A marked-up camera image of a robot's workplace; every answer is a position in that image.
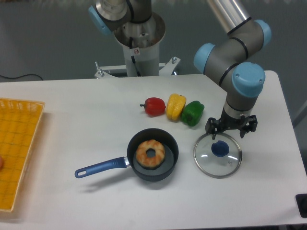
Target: frying pan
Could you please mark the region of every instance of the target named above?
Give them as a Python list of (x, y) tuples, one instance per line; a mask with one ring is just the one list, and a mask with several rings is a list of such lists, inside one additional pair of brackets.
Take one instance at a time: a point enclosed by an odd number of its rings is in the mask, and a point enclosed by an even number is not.
[[(141, 167), (136, 160), (136, 149), (147, 140), (155, 139), (163, 144), (165, 148), (165, 160), (154, 169)], [(76, 170), (75, 177), (82, 178), (95, 173), (114, 168), (127, 168), (131, 166), (135, 174), (146, 181), (160, 181), (165, 179), (173, 171), (178, 160), (179, 150), (175, 139), (166, 131), (158, 128), (149, 128), (140, 131), (131, 139), (127, 148), (127, 156), (108, 160)]]

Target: blue pan handle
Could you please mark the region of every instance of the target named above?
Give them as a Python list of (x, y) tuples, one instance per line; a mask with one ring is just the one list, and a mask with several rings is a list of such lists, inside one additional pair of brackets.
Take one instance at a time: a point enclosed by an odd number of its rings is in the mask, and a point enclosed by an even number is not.
[(82, 169), (78, 169), (75, 171), (75, 177), (82, 178), (109, 169), (127, 168), (127, 166), (130, 166), (127, 157), (119, 157), (98, 164), (94, 164), (91, 166), (87, 166)]

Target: glass lid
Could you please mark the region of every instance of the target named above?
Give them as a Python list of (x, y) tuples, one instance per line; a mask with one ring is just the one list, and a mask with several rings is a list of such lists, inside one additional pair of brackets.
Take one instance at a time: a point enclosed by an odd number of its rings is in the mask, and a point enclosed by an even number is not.
[(225, 133), (217, 134), (215, 139), (202, 135), (194, 146), (194, 160), (208, 176), (224, 178), (233, 174), (242, 161), (242, 151), (238, 143)]

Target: green bell pepper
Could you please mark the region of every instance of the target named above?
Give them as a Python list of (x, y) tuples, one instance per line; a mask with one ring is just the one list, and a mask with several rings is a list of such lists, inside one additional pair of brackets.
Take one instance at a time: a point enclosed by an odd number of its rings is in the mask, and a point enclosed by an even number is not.
[(205, 106), (199, 101), (193, 101), (187, 104), (181, 114), (182, 122), (191, 127), (196, 126), (201, 119), (204, 108)]

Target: yellow tray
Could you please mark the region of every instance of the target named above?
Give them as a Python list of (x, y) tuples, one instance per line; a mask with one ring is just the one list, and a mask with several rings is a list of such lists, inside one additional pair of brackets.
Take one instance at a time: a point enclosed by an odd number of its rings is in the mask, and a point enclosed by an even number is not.
[(0, 211), (13, 211), (44, 106), (44, 102), (0, 98)]

